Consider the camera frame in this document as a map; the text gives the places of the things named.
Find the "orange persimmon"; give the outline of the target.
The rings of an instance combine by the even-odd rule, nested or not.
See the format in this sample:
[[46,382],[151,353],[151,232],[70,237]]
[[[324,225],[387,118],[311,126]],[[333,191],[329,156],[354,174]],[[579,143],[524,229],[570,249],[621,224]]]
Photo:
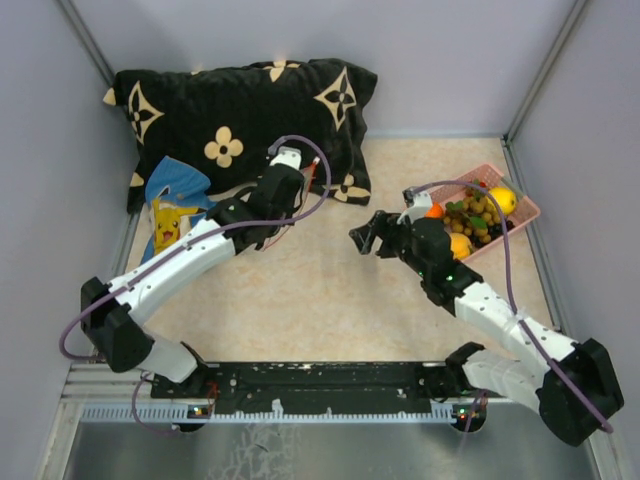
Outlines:
[[445,210],[439,203],[433,203],[431,208],[425,213],[426,218],[443,219]]

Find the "pink plastic basket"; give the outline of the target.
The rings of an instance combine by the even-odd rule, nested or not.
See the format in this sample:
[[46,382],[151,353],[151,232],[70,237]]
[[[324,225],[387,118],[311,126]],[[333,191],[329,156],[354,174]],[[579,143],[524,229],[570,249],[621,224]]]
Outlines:
[[[487,191],[482,194],[473,192],[470,190],[471,182],[474,179],[479,179],[485,182],[488,187]],[[508,216],[504,216],[500,209],[497,209],[497,213],[502,223],[503,234],[516,233],[534,219],[540,215],[540,209],[538,206],[525,195],[518,187],[515,186],[501,171],[490,164],[482,164],[469,172],[460,176],[454,184],[441,185],[439,187],[432,187],[428,190],[433,203],[439,203],[445,210],[445,204],[449,201],[462,200],[465,196],[469,195],[481,195],[490,198],[489,190],[494,187],[506,187],[512,190],[518,199],[517,208]],[[448,234],[451,232],[444,223],[445,230]],[[479,255],[481,252],[503,243],[503,235],[484,246],[483,248],[474,247],[474,253],[461,261],[468,261],[471,258]]]

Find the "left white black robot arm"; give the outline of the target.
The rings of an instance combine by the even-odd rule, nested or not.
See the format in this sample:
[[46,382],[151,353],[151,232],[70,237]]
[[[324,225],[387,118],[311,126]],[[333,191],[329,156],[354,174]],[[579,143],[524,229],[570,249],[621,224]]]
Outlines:
[[144,323],[171,296],[246,249],[263,247],[292,218],[308,182],[304,172],[273,163],[246,198],[218,202],[182,238],[136,270],[81,288],[81,329],[115,373],[148,371],[184,395],[201,394],[208,367],[183,342],[146,331]]

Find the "clear orange zip top bag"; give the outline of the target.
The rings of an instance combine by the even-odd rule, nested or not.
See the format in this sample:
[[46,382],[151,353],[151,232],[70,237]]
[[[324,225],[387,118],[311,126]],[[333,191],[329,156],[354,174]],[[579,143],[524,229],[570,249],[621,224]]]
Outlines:
[[[304,167],[301,170],[301,173],[303,174],[304,182],[299,194],[294,200],[293,213],[290,215],[292,219],[297,219],[304,212],[305,204],[307,202],[307,198],[309,196],[311,186],[316,177],[316,169],[320,163],[321,163],[321,159],[318,156],[316,156],[309,166]],[[273,237],[270,237],[267,239],[267,241],[265,242],[261,250],[266,251],[271,247],[273,247],[276,243],[278,243],[281,240],[281,238],[289,231],[291,227],[292,227],[292,224],[287,224],[279,227],[276,234]]]

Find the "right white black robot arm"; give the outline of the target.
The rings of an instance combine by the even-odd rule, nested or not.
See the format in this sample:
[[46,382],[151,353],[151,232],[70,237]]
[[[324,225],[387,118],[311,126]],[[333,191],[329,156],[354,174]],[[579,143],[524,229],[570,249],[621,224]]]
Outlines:
[[441,221],[382,210],[349,236],[362,255],[399,259],[420,279],[427,298],[496,340],[510,357],[483,346],[459,350],[446,372],[461,396],[488,390],[537,412],[561,441],[579,446],[595,431],[611,433],[624,397],[606,347],[580,342],[517,311],[482,276],[454,257]]

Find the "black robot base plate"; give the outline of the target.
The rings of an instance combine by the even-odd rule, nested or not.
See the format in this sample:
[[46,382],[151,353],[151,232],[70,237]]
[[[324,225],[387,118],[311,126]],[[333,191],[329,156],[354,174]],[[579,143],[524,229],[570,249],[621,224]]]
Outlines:
[[462,370],[443,362],[223,362],[175,384],[151,381],[153,399],[211,401],[218,414],[286,415],[429,413],[431,403],[474,391]]

